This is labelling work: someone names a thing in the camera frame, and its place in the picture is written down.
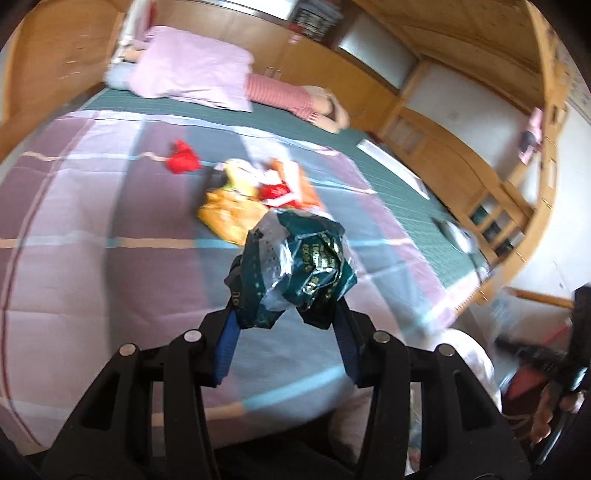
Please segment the person right hand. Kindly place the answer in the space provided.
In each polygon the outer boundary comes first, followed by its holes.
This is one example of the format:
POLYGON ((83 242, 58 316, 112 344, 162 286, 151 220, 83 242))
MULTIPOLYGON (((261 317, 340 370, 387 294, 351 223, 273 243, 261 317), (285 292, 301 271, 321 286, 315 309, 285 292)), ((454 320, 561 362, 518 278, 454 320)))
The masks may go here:
MULTIPOLYGON (((551 406, 551 400, 551 384, 548 384, 542 390, 540 401, 533 417, 533 423, 530 430, 530 440, 533 444, 538 444, 546 439, 553 430, 550 426, 554 411, 554 407, 551 406)), ((565 412, 576 414, 581 408, 584 400, 584 392, 564 397, 560 402, 560 409, 565 412)))

